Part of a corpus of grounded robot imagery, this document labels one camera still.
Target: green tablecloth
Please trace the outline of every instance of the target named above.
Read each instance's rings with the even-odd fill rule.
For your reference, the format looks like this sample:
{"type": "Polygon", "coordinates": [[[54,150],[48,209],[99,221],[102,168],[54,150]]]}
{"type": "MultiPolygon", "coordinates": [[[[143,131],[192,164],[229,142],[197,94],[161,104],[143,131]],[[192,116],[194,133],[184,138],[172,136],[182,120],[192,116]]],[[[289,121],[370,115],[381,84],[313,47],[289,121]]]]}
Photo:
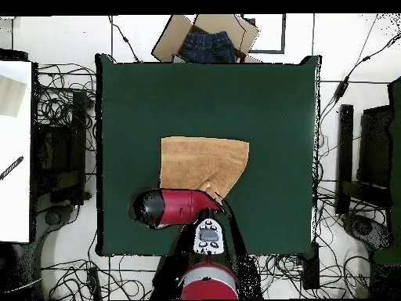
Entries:
{"type": "Polygon", "coordinates": [[[375,252],[374,261],[386,265],[401,265],[401,78],[388,85],[388,99],[394,112],[394,120],[389,128],[392,138],[392,208],[387,224],[394,236],[394,243],[388,249],[375,252]]]}
{"type": "Polygon", "coordinates": [[[127,213],[132,192],[157,187],[166,136],[249,142],[247,167],[226,198],[248,252],[309,251],[318,62],[318,56],[300,65],[96,57],[103,132],[97,252],[168,254],[178,229],[148,230],[127,213]]]}

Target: brown towel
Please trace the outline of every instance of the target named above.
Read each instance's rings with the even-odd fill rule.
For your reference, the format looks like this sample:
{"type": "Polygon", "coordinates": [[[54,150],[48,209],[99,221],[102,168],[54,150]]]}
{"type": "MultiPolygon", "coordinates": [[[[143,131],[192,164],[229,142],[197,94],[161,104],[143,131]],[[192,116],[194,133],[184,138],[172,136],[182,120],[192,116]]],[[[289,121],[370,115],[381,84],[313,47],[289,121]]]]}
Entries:
{"type": "Polygon", "coordinates": [[[199,189],[221,201],[247,165],[249,143],[173,136],[161,139],[160,187],[199,189]]]}

